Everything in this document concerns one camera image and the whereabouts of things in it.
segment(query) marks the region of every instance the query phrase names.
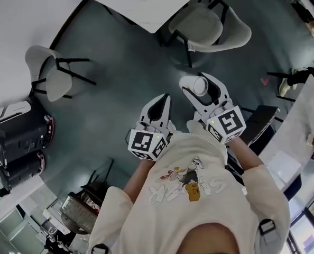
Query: gray chair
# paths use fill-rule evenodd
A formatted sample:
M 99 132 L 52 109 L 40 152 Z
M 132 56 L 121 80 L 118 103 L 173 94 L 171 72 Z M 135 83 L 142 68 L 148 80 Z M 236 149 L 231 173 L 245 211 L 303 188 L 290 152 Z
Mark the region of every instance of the gray chair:
M 40 73 L 43 65 L 48 58 L 52 57 L 56 65 L 49 70 L 46 78 L 40 79 Z M 70 70 L 71 62 L 89 61 L 87 58 L 63 58 L 62 55 L 54 50 L 43 46 L 31 46 L 25 54 L 25 62 L 29 67 L 31 77 L 32 91 L 40 94 L 46 94 L 51 102 L 60 98 L 72 97 L 65 95 L 72 88 L 73 77 L 83 80 L 89 84 L 96 85 L 83 76 L 75 74 Z M 37 89 L 37 85 L 45 83 L 46 90 Z
M 218 4 L 223 5 L 220 20 L 212 10 Z M 228 36 L 222 44 L 218 44 L 223 27 L 228 30 Z M 251 38 L 251 29 L 222 0 L 214 0 L 208 6 L 201 3 L 189 5 L 172 19 L 169 31 L 171 37 L 166 46 L 175 39 L 184 42 L 190 68 L 190 51 L 210 53 L 239 48 L 246 45 Z

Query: black chair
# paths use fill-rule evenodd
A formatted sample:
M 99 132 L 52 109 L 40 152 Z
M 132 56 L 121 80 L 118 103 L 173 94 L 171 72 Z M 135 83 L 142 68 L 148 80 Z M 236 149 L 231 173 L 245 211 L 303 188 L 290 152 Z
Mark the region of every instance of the black chair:
M 92 173 L 86 185 L 81 186 L 78 193 L 70 192 L 61 208 L 61 218 L 63 224 L 72 232 L 77 234 L 90 234 L 97 219 L 98 213 L 88 205 L 91 200 L 99 207 L 102 206 L 106 192 L 110 187 L 107 182 L 110 170 L 113 166 L 112 159 L 107 174 L 103 182 L 96 181 L 98 175 L 94 177 L 96 171 Z
M 252 112 L 252 110 L 247 108 L 241 109 Z M 275 131 L 270 126 L 271 122 L 275 119 L 283 122 L 275 117 L 278 112 L 279 108 L 277 107 L 260 105 L 245 122 L 247 127 L 241 135 L 241 139 L 248 144 L 255 154 L 259 155 L 274 136 Z M 242 178 L 244 171 L 231 155 L 228 155 L 226 169 L 232 173 L 240 184 L 244 185 Z M 301 176 L 299 175 L 284 192 L 288 201 L 295 196 L 301 185 Z
M 250 146 L 265 132 L 273 120 L 283 122 L 276 115 L 280 109 L 275 106 L 260 105 L 256 110 L 241 108 L 244 111 L 251 112 L 252 115 L 247 119 L 246 129 L 241 135 L 241 139 Z

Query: person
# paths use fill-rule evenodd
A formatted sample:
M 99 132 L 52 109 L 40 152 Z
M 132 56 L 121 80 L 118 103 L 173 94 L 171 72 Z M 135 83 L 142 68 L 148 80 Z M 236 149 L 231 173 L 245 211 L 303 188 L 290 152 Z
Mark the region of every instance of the person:
M 310 74 L 314 77 L 314 68 L 308 68 L 307 70 L 292 69 L 292 76 L 283 78 L 283 81 L 279 87 L 279 95 L 284 97 L 291 87 L 296 89 L 297 84 L 304 84 Z
M 244 195 L 225 169 L 226 146 L 197 121 L 187 127 L 189 133 L 175 133 L 156 162 L 142 160 L 123 190 L 108 189 L 87 253 L 281 251 L 290 227 L 288 200 L 260 158 L 240 138 L 227 143 L 245 170 Z M 280 238 L 268 252 L 259 252 L 261 219 L 271 219 Z
M 69 249 L 61 242 L 57 240 L 57 236 L 48 236 L 45 241 L 45 249 L 49 250 L 49 253 L 53 254 L 69 254 Z

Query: cylindrical object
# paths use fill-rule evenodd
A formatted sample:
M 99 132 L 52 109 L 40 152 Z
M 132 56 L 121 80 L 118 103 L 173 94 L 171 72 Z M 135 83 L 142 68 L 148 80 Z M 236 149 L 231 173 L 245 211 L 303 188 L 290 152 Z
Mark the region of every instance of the cylindrical object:
M 179 87 L 185 87 L 191 90 L 197 96 L 202 97 L 208 90 L 208 81 L 204 77 L 185 75 L 180 78 Z

